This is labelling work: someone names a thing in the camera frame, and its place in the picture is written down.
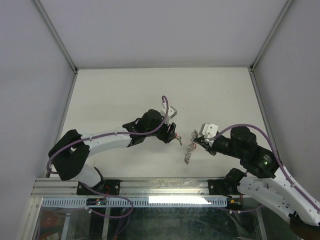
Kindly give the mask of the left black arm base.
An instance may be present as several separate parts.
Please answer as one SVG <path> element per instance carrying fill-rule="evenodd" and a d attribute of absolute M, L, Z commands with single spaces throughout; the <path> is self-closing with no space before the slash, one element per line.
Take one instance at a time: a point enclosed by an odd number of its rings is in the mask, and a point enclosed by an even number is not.
<path fill-rule="evenodd" d="M 108 194 L 118 196 L 120 194 L 121 183 L 122 181 L 120 179 L 104 179 L 97 186 L 92 187 L 92 189 L 96 192 L 102 193 L 102 195 Z M 98 195 L 86 188 L 80 182 L 78 183 L 76 194 L 78 196 Z"/>

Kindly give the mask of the silver key red tag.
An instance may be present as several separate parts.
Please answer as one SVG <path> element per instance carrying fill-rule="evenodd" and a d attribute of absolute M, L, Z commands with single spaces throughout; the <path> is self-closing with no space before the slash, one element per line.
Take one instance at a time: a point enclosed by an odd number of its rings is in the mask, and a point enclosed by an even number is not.
<path fill-rule="evenodd" d="M 178 135 L 177 133 L 175 134 L 175 139 L 179 142 L 179 144 L 182 146 L 182 137 Z"/>

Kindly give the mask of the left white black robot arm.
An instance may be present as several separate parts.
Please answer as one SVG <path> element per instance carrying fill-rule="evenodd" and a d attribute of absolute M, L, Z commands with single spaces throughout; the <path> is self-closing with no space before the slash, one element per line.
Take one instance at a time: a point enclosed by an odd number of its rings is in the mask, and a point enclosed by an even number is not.
<path fill-rule="evenodd" d="M 176 115 L 177 110 L 172 107 L 161 111 L 150 109 L 113 132 L 83 135 L 75 129 L 69 130 L 48 152 L 49 162 L 62 181 L 74 179 L 93 194 L 106 194 L 107 181 L 98 168 L 86 163 L 87 159 L 108 150 L 139 145 L 149 137 L 168 144 L 177 137 L 176 124 L 172 122 Z"/>

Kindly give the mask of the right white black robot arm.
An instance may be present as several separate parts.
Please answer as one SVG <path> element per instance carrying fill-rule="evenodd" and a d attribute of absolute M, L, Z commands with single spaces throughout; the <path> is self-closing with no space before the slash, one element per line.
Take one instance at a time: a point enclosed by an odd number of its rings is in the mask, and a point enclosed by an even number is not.
<path fill-rule="evenodd" d="M 275 149 L 266 149 L 257 142 L 250 124 L 228 127 L 230 136 L 223 136 L 218 126 L 205 123 L 193 142 L 210 155 L 226 155 L 239 160 L 244 171 L 232 168 L 225 177 L 209 186 L 223 196 L 248 196 L 276 213 L 289 224 L 302 240 L 320 238 L 320 202 L 311 196 L 289 173 Z"/>

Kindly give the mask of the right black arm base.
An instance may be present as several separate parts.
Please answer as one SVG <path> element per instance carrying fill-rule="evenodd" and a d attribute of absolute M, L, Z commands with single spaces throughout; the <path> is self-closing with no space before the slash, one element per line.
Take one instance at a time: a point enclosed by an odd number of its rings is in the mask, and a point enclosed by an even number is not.
<path fill-rule="evenodd" d="M 241 193 L 238 191 L 238 185 L 234 182 L 226 181 L 224 179 L 209 179 L 208 193 L 210 196 L 222 195 L 230 198 L 231 196 L 237 196 Z"/>

